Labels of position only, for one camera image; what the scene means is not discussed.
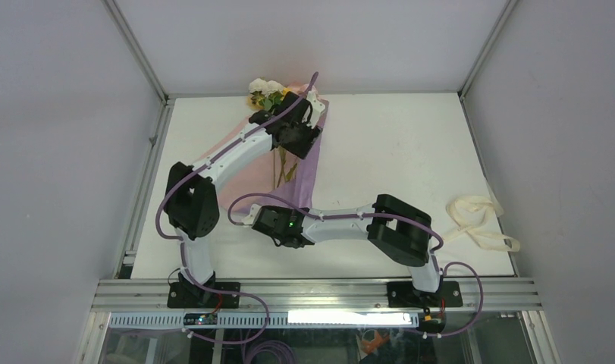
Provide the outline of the white fake flower stem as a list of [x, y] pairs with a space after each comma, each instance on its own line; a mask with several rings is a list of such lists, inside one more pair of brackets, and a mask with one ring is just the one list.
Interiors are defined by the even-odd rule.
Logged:
[[273, 111], [289, 89], [275, 80], [256, 78], [249, 84], [248, 92], [248, 106], [255, 110]]

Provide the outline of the pink purple wrapping paper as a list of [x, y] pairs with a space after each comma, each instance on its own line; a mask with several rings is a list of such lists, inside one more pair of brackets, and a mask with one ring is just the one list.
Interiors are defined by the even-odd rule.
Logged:
[[[320, 132], [325, 128], [329, 101], [323, 99], [318, 91], [313, 88], [309, 91], [308, 101], [315, 102], [315, 111], [309, 116], [309, 110], [304, 113], [304, 118], [309, 118], [311, 124]], [[217, 152], [227, 141], [239, 133], [248, 120], [240, 122], [221, 142], [213, 146], [200, 158], [205, 158], [213, 152]], [[286, 149], [277, 148], [266, 152], [254, 159], [250, 164], [238, 171], [218, 192], [218, 204], [223, 209], [238, 197], [248, 193], [269, 193], [285, 200], [296, 203], [301, 207], [312, 207], [312, 195], [315, 188], [316, 172], [321, 148], [321, 136], [317, 136], [306, 157], [298, 158]], [[253, 203], [260, 205], [278, 204], [264, 197], [250, 197], [239, 201], [234, 210], [237, 212], [248, 211]]]

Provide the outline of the cream ribbon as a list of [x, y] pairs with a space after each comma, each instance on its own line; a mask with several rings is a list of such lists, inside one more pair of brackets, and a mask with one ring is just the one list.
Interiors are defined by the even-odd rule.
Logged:
[[482, 250], [504, 253], [520, 251], [521, 243], [517, 239], [488, 230], [490, 222], [496, 221], [504, 213], [495, 197], [459, 196], [446, 205], [446, 213], [455, 226], [442, 235], [445, 242], [467, 236]]

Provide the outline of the yellow fake flower stem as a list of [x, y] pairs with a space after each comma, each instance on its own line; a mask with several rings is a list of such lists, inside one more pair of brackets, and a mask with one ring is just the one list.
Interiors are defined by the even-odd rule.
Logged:
[[297, 169], [298, 163], [293, 162], [290, 164], [290, 167], [287, 166], [289, 164], [289, 156], [288, 156], [286, 149], [278, 147], [273, 152], [272, 161], [274, 163], [273, 174], [272, 174], [272, 177], [273, 177], [272, 187], [273, 188], [278, 188], [282, 184], [290, 182], [291, 180], [294, 179], [295, 170]]

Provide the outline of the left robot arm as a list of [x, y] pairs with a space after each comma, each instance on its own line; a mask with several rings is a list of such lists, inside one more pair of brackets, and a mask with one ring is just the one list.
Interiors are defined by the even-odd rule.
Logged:
[[171, 167], [167, 193], [157, 213], [166, 213], [180, 241], [181, 274], [189, 281], [185, 299], [196, 308], [214, 297], [209, 282], [215, 276], [206, 236], [220, 218], [221, 188], [247, 165], [275, 149], [300, 160], [312, 154], [322, 133], [319, 123], [327, 105], [312, 91], [285, 94], [279, 105], [252, 114], [220, 150], [207, 155], [198, 167], [180, 162]]

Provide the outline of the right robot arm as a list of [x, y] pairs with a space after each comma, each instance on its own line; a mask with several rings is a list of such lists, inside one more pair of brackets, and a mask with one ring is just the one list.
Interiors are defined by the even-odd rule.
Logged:
[[444, 295], [435, 256], [443, 238], [431, 229], [429, 214], [392, 195], [380, 194], [373, 203], [353, 209], [318, 210], [288, 202], [254, 206], [243, 223], [294, 249], [330, 240], [367, 240], [408, 268], [419, 305], [432, 307]]

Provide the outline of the white led light bar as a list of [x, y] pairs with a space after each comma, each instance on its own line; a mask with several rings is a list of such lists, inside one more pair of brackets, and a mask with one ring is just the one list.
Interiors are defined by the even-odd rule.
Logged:
[[292, 324], [329, 324], [329, 325], [385, 325], [382, 314], [328, 311], [292, 310], [287, 313], [287, 322]]

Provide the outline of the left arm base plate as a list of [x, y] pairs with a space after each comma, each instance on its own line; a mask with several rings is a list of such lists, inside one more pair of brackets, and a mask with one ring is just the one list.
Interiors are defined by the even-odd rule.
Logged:
[[232, 293], [206, 292], [188, 282], [169, 284], [166, 306], [169, 309], [214, 309], [221, 304], [222, 309], [240, 307], [240, 297]]

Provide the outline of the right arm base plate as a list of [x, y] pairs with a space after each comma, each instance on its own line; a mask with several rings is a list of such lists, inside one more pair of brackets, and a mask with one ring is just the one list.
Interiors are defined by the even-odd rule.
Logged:
[[417, 290], [405, 281], [387, 282], [386, 289], [390, 308], [456, 308], [463, 305], [460, 286], [456, 281], [442, 281], [433, 293]]

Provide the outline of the aluminium front rail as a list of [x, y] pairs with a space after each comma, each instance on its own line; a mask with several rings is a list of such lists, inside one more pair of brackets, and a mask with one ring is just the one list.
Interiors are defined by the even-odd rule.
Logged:
[[[389, 280], [367, 279], [243, 279], [240, 310], [259, 311], [264, 300], [272, 312], [293, 309], [387, 311]], [[461, 312], [479, 303], [485, 312], [537, 311], [543, 308], [531, 278], [457, 278]], [[156, 312], [166, 310], [171, 298], [166, 279], [101, 280], [93, 297], [94, 312]]]

